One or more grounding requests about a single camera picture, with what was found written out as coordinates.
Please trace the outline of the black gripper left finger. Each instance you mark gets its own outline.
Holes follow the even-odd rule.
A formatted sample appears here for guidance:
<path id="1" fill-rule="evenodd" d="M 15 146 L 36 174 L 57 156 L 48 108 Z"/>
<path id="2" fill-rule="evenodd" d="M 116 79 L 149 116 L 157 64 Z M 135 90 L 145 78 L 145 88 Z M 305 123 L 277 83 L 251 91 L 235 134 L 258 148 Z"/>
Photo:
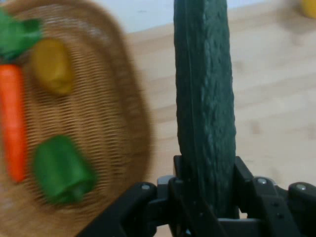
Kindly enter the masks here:
<path id="1" fill-rule="evenodd" d="M 220 237 L 222 227 L 199 196 L 181 156 L 174 157 L 174 176 L 156 185 L 139 182 L 126 190 L 89 223 L 80 237 L 153 237 L 168 225 L 174 237 Z"/>

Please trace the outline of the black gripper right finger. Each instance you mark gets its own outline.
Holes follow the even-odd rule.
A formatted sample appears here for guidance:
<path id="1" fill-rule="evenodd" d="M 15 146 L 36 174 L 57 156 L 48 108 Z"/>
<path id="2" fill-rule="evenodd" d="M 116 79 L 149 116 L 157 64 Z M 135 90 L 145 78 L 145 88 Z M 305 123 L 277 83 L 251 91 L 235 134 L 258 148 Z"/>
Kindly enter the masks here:
<path id="1" fill-rule="evenodd" d="M 234 166 L 234 202 L 250 219 L 263 223 L 267 237 L 316 235 L 316 188 L 296 182 L 280 188 L 272 179 L 253 176 L 240 157 Z"/>

